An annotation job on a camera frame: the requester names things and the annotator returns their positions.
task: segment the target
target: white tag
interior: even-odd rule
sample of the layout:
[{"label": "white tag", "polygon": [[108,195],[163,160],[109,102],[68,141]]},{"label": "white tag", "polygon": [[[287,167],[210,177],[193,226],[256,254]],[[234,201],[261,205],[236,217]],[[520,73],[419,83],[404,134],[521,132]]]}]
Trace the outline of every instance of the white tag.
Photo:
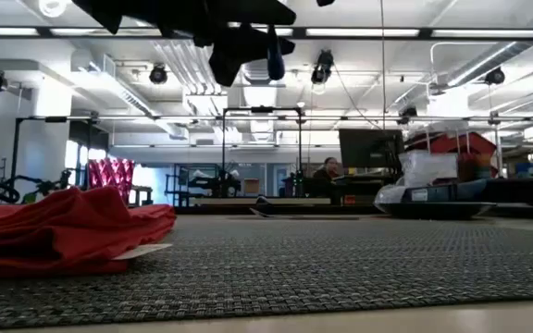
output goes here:
[{"label": "white tag", "polygon": [[158,250],[166,249],[167,247],[172,246],[172,244],[147,244],[147,245],[139,245],[138,247],[126,251],[125,253],[119,255],[118,257],[112,259],[112,260],[127,260],[136,258],[138,256],[142,256],[144,254],[152,253]]},{"label": "white tag", "polygon": [[425,202],[428,199],[427,190],[413,190],[411,191],[411,200],[414,202]]}]

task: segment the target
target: woven mat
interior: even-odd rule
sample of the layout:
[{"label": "woven mat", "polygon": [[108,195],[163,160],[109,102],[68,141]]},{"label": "woven mat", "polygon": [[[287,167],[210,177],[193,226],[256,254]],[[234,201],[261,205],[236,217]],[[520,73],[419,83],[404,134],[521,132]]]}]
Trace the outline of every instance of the woven mat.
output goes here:
[{"label": "woven mat", "polygon": [[128,273],[0,281],[0,328],[533,300],[533,232],[184,220]]}]

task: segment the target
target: person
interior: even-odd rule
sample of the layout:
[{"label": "person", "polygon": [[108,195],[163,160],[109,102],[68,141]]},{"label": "person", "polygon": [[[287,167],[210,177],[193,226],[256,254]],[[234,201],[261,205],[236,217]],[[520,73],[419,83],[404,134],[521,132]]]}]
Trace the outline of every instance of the person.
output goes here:
[{"label": "person", "polygon": [[332,179],[339,176],[339,162],[334,157],[329,157],[324,160],[324,166],[319,168],[312,178],[314,179],[325,179],[327,181],[332,181]]}]

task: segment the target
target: red cloth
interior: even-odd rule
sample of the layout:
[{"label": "red cloth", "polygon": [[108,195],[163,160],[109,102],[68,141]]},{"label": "red cloth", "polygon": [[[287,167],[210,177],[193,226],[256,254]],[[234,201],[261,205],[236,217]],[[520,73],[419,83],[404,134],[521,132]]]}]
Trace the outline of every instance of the red cloth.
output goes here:
[{"label": "red cloth", "polygon": [[28,205],[0,205],[0,278],[118,273],[111,259],[162,240],[169,205],[127,209],[116,188],[57,191]]},{"label": "red cloth", "polygon": [[128,203],[134,168],[135,162],[124,158],[91,160],[88,162],[90,189],[114,186],[123,201]]}]

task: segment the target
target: cable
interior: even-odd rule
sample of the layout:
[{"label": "cable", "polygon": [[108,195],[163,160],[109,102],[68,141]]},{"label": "cable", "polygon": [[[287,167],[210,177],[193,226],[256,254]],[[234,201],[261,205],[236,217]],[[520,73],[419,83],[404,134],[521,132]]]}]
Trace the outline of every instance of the cable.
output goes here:
[{"label": "cable", "polygon": [[382,124],[386,129],[386,25],[384,20],[384,0],[379,0],[379,11],[381,16],[381,85],[382,85]]},{"label": "cable", "polygon": [[[310,116],[314,115],[314,83],[312,83],[312,89],[310,92],[310,113],[311,113]],[[312,160],[310,159],[310,156],[311,156],[310,154],[312,151],[311,149],[312,148],[312,122],[313,121],[310,120],[310,129],[308,130],[310,132],[310,136],[307,138],[307,169],[306,171],[308,174],[310,173],[310,171],[312,171],[310,169],[310,166],[312,165]]]},{"label": "cable", "polygon": [[349,99],[351,100],[351,104],[353,105],[354,109],[357,110],[357,112],[359,112],[359,115],[361,115],[361,117],[363,117],[363,119],[365,119],[368,123],[371,124],[371,126],[374,126],[376,127],[378,130],[381,130],[381,127],[378,126],[378,124],[376,124],[374,121],[371,121],[367,118],[366,115],[363,114],[363,112],[361,112],[361,110],[359,110],[359,108],[357,107],[357,103],[355,102],[355,100],[353,99],[353,97],[351,96],[351,93],[349,92],[349,90],[347,89],[347,87],[344,85],[344,81],[342,80],[342,76],[341,76],[341,73],[339,72],[339,69],[337,68],[337,65],[334,64],[333,65],[334,67],[334,71],[337,73],[337,75],[339,76],[339,80],[341,81],[341,85],[342,85],[342,89],[344,90],[344,92],[347,94],[347,96],[349,96]]}]

